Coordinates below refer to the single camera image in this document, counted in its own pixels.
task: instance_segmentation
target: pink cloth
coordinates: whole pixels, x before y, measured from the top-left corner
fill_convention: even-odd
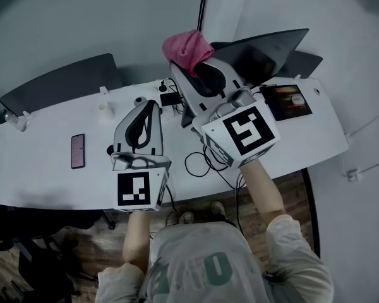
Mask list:
[[[198,30],[179,33],[165,40],[162,46],[165,58],[173,61],[191,76],[197,77],[194,67],[214,53],[214,49],[203,38]]]

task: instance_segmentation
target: office chair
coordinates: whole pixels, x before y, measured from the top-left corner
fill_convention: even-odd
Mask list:
[[[51,236],[65,226],[89,229],[101,217],[106,218],[110,229],[115,227],[102,210],[38,210],[0,206],[0,251],[13,246],[20,250],[18,271],[34,289],[21,292],[13,282],[22,302],[58,302],[61,299],[71,302],[71,296],[79,295],[79,292],[75,291],[67,275],[98,282],[96,276],[81,270],[71,254],[72,247],[62,250]],[[32,239],[43,239],[46,249],[40,248]]]

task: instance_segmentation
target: smartphone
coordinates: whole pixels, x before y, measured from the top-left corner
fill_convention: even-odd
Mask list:
[[[71,138],[71,169],[82,169],[86,166],[84,134]]]

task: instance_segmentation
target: shoe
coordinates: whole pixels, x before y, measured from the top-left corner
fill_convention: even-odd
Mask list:
[[[187,211],[179,217],[178,224],[190,225],[191,223],[194,223],[194,213]]]
[[[213,215],[223,215],[226,217],[225,207],[219,201],[213,201],[211,205]]]

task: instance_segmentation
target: person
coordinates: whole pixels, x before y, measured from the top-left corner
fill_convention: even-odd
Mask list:
[[[183,223],[157,232],[150,251],[149,215],[138,211],[129,217],[124,264],[99,273],[96,302],[331,302],[328,269],[310,249],[299,222],[286,215],[260,161],[241,167],[241,173],[268,226],[269,275],[227,220],[191,224],[191,214],[184,215]],[[213,209],[224,215],[219,203]]]

